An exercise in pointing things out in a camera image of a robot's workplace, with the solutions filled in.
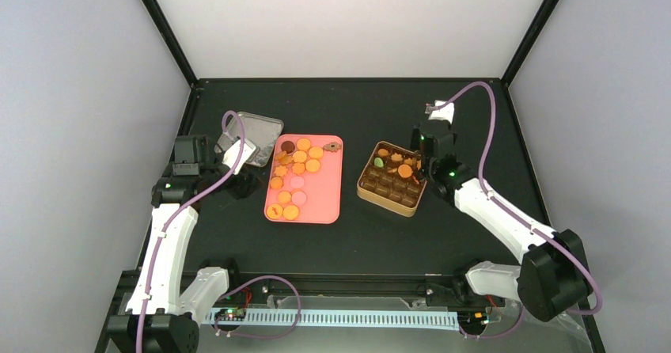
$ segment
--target black mat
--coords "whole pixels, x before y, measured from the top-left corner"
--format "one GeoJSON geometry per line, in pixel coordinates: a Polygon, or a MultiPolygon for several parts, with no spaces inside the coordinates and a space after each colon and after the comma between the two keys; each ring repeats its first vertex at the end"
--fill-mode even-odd
{"type": "MultiPolygon", "coordinates": [[[[378,141],[410,142],[425,120],[424,104],[445,99],[469,82],[417,80],[289,80],[204,83],[192,134],[217,139],[229,109],[279,118],[284,133],[338,135],[344,141],[342,200],[331,225],[269,222],[265,189],[244,200],[228,193],[205,199],[188,246],[185,270],[205,259],[237,259],[245,272],[311,274],[449,274],[472,259],[513,264],[512,254],[478,222],[427,192],[413,218],[393,214],[356,195],[356,180],[378,141]]],[[[485,177],[499,193],[542,218],[514,114],[498,81],[497,124],[485,177]]],[[[459,158],[477,167],[487,135],[489,100],[472,89],[457,102],[453,129],[459,158]]],[[[267,183],[268,167],[260,170],[267,183]]]]}

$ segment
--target led strip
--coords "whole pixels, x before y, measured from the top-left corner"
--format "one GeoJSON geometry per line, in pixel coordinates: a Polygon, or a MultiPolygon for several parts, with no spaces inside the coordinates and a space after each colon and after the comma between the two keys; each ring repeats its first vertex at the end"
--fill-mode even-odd
{"type": "MultiPolygon", "coordinates": [[[[215,315],[221,310],[213,308],[203,323],[213,325],[215,315]]],[[[219,325],[290,326],[295,317],[295,309],[247,309],[244,318],[222,318],[219,325]]],[[[459,330],[456,312],[438,311],[303,309],[298,326],[459,330]]]]}

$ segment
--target pink tray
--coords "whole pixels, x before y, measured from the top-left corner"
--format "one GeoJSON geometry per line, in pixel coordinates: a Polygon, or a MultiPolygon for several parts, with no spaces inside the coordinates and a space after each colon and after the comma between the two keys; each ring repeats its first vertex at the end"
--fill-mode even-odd
{"type": "MultiPolygon", "coordinates": [[[[294,144],[301,139],[307,138],[310,140],[312,146],[323,147],[331,142],[337,142],[341,146],[343,140],[334,135],[297,135],[284,134],[280,135],[275,144],[275,152],[273,155],[280,153],[282,149],[280,146],[285,141],[291,141],[294,144]]],[[[280,189],[272,189],[270,187],[270,180],[268,181],[268,192],[266,194],[266,203],[263,208],[263,214],[267,219],[273,222],[304,222],[312,224],[330,224],[338,219],[340,216],[340,182],[343,173],[343,149],[337,152],[324,151],[324,156],[319,159],[320,169],[315,173],[305,171],[301,175],[296,175],[292,171],[292,164],[287,165],[289,172],[282,177],[283,186],[280,189]],[[294,188],[291,185],[291,179],[294,177],[301,177],[305,182],[302,188],[294,188]],[[305,203],[297,205],[299,215],[295,220],[287,220],[284,216],[273,219],[268,217],[267,209],[270,205],[278,204],[278,194],[282,191],[303,191],[306,196],[305,203]]],[[[275,176],[275,168],[279,166],[279,161],[272,159],[270,178],[275,176]]],[[[283,208],[294,204],[293,202],[280,204],[283,208]]]]}

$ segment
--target black corner post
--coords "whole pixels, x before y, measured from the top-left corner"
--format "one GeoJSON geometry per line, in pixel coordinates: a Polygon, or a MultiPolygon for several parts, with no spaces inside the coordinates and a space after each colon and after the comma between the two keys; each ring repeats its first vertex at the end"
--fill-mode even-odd
{"type": "Polygon", "coordinates": [[[506,68],[506,73],[504,73],[501,77],[501,82],[504,87],[510,86],[510,84],[513,82],[515,75],[520,70],[520,67],[522,67],[522,63],[525,61],[526,56],[531,51],[531,47],[533,46],[534,42],[536,42],[536,39],[543,30],[545,24],[548,22],[548,19],[550,18],[550,15],[555,9],[555,6],[557,6],[558,2],[559,0],[543,0],[543,2],[540,4],[540,8],[538,8],[536,16],[534,16],[533,20],[531,21],[531,25],[529,25],[529,28],[526,30],[526,34],[524,35],[524,38],[522,39],[519,47],[517,47],[515,55],[513,55],[513,59],[510,60],[510,64],[508,64],[508,68],[506,68]]]}
{"type": "Polygon", "coordinates": [[[165,41],[165,44],[168,45],[168,49],[177,62],[177,66],[179,66],[180,70],[182,71],[182,74],[187,80],[187,83],[192,88],[195,87],[198,78],[196,78],[191,65],[189,65],[187,57],[184,54],[184,51],[182,51],[180,44],[177,42],[175,33],[172,32],[172,29],[168,24],[168,20],[165,19],[165,15],[163,14],[163,11],[161,11],[161,7],[158,5],[158,2],[156,0],[142,0],[142,2],[145,4],[151,19],[154,20],[154,24],[158,28],[161,37],[165,41]]]}

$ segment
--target pink disc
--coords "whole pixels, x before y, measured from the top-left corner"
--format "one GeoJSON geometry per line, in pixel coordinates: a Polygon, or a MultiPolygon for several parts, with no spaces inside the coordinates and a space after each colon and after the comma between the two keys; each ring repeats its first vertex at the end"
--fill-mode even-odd
{"type": "Polygon", "coordinates": [[[301,206],[305,204],[305,201],[308,200],[308,196],[305,195],[305,192],[303,191],[296,191],[294,192],[293,195],[291,195],[291,203],[294,203],[295,205],[301,206]]]}
{"type": "Polygon", "coordinates": [[[291,178],[289,184],[293,189],[303,188],[305,185],[305,179],[303,179],[301,176],[294,176],[291,178]]]}

